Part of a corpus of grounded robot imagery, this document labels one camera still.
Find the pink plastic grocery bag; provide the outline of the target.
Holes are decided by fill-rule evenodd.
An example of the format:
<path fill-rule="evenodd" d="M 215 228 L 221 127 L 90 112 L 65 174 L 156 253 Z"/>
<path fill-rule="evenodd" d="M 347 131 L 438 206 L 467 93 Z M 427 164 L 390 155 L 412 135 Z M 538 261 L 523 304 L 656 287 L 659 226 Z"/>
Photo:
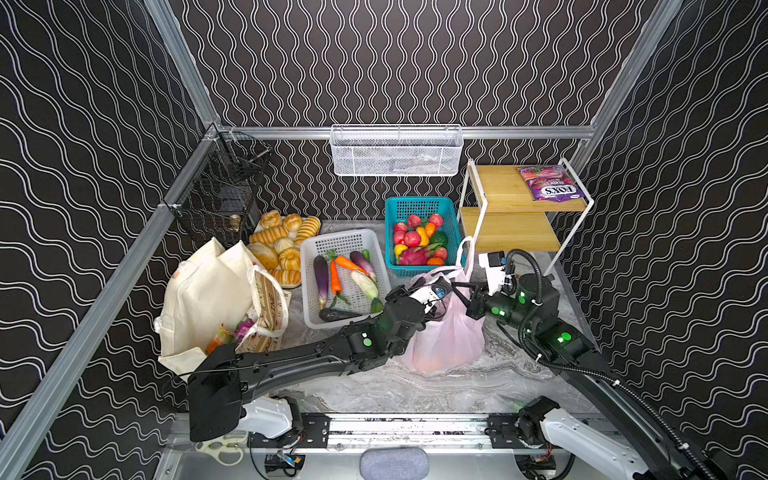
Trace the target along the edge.
<path fill-rule="evenodd" d="M 457 249 L 457 261 L 453 265 L 441 266 L 417 275 L 410 283 L 415 286 L 424 280 L 445 278 L 446 281 L 468 283 L 474 265 L 475 239 L 465 237 Z M 423 331 L 417 332 L 409 342 L 400 363 L 408 370 L 418 373 L 432 373 L 450 370 L 476 361 L 484 350 L 482 332 L 484 320 L 471 319 L 467 307 L 457 294 L 447 290 L 447 295 L 436 304 L 438 319 L 426 323 Z"/>

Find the white plastic vegetable basket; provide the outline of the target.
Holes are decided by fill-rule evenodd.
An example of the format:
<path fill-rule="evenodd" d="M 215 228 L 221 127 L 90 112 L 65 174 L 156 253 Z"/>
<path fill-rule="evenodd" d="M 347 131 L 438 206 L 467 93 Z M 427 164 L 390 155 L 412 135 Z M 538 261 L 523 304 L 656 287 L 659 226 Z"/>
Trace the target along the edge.
<path fill-rule="evenodd" d="M 344 230 L 332 233 L 321 234 L 304 241 L 300 247 L 302 260 L 302 305 L 304 323 L 311 330 L 338 329 L 352 321 L 364 319 L 370 313 L 372 300 L 366 298 L 351 278 L 351 272 L 338 267 L 338 275 L 343 286 L 343 296 L 347 302 L 338 300 L 334 305 L 335 309 L 357 312 L 359 316 L 353 319 L 326 323 L 319 318 L 317 286 L 313 271 L 313 260 L 317 255 L 325 257 L 328 263 L 330 259 L 326 252 L 334 250 L 336 254 L 349 259 L 352 251 L 363 252 L 367 250 L 370 256 L 370 262 L 373 265 L 377 281 L 375 282 L 379 290 L 379 300 L 384 301 L 385 296 L 390 292 L 392 285 L 388 276 L 385 258 L 381 251 L 378 236 L 369 228 L 360 228 Z"/>

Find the purple grape candy bag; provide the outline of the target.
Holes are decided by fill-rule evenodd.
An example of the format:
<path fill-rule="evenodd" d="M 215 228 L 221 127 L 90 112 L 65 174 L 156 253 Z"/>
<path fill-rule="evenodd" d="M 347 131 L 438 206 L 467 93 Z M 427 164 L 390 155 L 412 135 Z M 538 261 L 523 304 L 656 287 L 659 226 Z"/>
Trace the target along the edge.
<path fill-rule="evenodd" d="M 234 342 L 240 343 L 246 339 L 250 335 L 250 329 L 253 325 L 254 321 L 249 317 L 245 317 L 237 326 Z"/>

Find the orange Fox's candy bag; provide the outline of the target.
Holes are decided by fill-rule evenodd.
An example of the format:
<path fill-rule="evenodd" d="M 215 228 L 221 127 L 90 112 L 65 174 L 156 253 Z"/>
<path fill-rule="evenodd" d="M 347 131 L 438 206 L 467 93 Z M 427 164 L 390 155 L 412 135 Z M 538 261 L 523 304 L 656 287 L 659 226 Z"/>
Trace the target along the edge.
<path fill-rule="evenodd" d="M 206 355 L 210 355 L 219 346 L 230 344 L 233 340 L 234 340 L 234 332 L 231 329 L 228 329 L 227 327 L 225 327 L 223 324 L 221 324 L 217 329 L 216 333 L 214 334 L 213 338 L 206 345 L 204 353 Z"/>

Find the cream canvas tote bag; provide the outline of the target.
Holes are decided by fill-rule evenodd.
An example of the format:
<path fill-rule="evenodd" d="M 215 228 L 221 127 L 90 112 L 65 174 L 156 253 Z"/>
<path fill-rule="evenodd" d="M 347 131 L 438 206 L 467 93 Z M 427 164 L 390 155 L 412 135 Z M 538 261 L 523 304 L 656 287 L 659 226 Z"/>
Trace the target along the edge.
<path fill-rule="evenodd" d="M 181 262 L 168 281 L 153 326 L 160 337 L 158 360 L 178 375 L 193 371 L 209 356 L 204 350 L 219 326 L 235 336 L 245 317 L 254 321 L 250 335 L 226 345 L 237 353 L 276 351 L 289 325 L 290 300 L 291 293 L 243 242 L 226 249 L 211 238 Z"/>

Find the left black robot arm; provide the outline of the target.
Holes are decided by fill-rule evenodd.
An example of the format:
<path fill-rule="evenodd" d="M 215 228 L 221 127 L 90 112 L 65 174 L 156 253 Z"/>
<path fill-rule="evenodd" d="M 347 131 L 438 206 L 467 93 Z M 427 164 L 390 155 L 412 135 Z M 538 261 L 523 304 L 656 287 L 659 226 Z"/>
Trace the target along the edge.
<path fill-rule="evenodd" d="M 414 291 L 400 288 L 381 313 L 303 346 L 261 353 L 238 353 L 232 344 L 217 347 L 188 378 L 190 439 L 208 441 L 242 429 L 246 405 L 270 392 L 373 370 L 403 355 L 451 292 L 444 279 Z"/>

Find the pink dragon fruit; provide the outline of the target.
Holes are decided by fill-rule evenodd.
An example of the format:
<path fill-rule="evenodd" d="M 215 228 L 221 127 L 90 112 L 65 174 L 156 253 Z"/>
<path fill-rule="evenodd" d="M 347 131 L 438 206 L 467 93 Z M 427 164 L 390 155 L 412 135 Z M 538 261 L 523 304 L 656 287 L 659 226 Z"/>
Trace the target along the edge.
<path fill-rule="evenodd" d="M 424 248 L 408 248 L 398 257 L 402 266 L 425 266 L 429 260 L 429 251 Z"/>

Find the yellow pepper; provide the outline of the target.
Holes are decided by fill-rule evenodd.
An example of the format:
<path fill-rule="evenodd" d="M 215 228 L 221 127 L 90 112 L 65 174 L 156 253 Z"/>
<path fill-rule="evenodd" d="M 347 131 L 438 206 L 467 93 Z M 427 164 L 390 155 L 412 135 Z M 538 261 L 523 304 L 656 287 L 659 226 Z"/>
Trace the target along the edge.
<path fill-rule="evenodd" d="M 429 238 L 426 236 L 426 233 L 425 233 L 424 227 L 418 227 L 418 228 L 416 229 L 416 233 L 417 233 L 417 234 L 419 235 L 419 237 L 420 237 L 420 243 L 419 243 L 419 245 L 420 245 L 421 247 L 427 246 L 427 245 L 430 243 L 430 239 L 429 239 Z"/>

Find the red apple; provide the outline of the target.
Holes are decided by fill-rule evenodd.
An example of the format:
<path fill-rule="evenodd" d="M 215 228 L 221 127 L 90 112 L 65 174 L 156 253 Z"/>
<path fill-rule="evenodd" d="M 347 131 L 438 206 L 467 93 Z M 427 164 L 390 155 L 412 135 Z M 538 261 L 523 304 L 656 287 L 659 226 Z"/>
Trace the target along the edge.
<path fill-rule="evenodd" d="M 408 248 L 419 247 L 422 243 L 421 235 L 417 231 L 408 231 L 403 238 L 403 244 Z"/>

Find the teal plastic fruit basket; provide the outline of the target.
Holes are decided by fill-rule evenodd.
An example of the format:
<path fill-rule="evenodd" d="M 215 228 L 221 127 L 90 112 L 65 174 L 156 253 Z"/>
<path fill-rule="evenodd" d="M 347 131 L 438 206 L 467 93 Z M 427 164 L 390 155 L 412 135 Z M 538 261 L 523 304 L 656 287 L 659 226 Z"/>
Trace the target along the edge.
<path fill-rule="evenodd" d="M 453 202 L 445 197 L 393 197 L 385 202 L 386 262 L 398 277 L 466 263 Z"/>

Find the purple eggplant right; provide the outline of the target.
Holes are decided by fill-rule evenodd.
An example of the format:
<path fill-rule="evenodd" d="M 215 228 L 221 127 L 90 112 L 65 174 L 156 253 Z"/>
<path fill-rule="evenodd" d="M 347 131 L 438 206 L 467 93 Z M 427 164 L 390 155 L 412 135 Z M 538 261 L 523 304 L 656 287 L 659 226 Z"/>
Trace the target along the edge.
<path fill-rule="evenodd" d="M 370 262 L 370 259 L 365 256 L 363 252 L 360 251 L 352 251 L 350 253 L 350 260 L 356 264 L 358 267 L 363 269 L 366 273 L 366 275 L 371 278 L 374 282 L 377 281 L 377 275 L 376 271 L 373 267 L 373 265 Z"/>

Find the white wooden two-tier shelf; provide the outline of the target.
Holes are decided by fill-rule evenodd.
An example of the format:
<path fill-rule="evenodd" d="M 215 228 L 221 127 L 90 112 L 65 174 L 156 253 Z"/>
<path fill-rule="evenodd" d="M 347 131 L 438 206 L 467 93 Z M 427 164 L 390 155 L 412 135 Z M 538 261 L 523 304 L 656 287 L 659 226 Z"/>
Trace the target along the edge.
<path fill-rule="evenodd" d="M 489 253 L 519 248 L 550 255 L 547 275 L 593 209 L 595 200 L 567 159 L 559 160 L 582 198 L 566 202 L 535 200 L 519 173 L 519 165 L 479 165 L 470 160 L 457 207 L 463 233 L 475 240 L 475 251 Z"/>

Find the small white bun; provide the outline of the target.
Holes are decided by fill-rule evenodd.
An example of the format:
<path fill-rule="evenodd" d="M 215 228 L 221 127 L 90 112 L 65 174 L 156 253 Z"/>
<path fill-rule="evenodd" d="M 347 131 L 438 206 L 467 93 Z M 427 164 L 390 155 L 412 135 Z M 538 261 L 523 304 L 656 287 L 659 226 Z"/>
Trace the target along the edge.
<path fill-rule="evenodd" d="M 277 239 L 273 243 L 273 245 L 272 245 L 272 248 L 278 254 L 281 254 L 283 251 L 285 251 L 285 250 L 287 250 L 289 248 L 294 248 L 294 247 L 295 247 L 294 240 L 292 238 L 288 237 L 288 236 L 281 237 L 281 238 Z"/>

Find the striped long bread back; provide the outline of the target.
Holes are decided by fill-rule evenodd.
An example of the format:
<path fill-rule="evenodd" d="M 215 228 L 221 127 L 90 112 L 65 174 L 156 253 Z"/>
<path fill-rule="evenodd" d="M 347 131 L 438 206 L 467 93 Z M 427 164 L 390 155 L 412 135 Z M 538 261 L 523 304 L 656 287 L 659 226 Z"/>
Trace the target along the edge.
<path fill-rule="evenodd" d="M 262 229 L 249 237 L 250 243 L 262 243 L 272 245 L 280 238 L 289 237 L 290 231 L 284 225 Z"/>

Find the grey foam pad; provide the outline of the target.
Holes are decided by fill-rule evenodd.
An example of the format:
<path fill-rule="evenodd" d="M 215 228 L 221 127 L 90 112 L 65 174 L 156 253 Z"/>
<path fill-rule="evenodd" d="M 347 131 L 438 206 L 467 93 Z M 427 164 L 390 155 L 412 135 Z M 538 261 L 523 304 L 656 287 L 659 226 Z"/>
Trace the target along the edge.
<path fill-rule="evenodd" d="M 430 471 L 430 460 L 421 448 L 370 449 L 359 462 L 365 480 L 421 480 Z"/>

